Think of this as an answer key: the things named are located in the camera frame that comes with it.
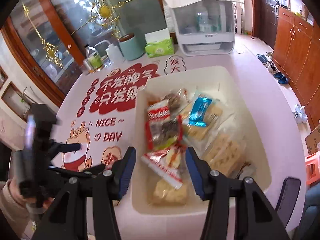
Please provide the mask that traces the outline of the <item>person's left hand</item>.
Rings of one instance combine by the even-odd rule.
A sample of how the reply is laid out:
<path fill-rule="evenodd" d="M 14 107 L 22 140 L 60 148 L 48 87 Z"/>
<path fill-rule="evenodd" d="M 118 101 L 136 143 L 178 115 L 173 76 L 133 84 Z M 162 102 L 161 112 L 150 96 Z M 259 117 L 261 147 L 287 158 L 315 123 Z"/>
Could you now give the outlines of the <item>person's left hand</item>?
<path fill-rule="evenodd" d="M 12 230 L 21 237 L 30 221 L 27 204 L 36 203 L 36 198 L 24 198 L 16 179 L 1 181 L 1 212 Z"/>

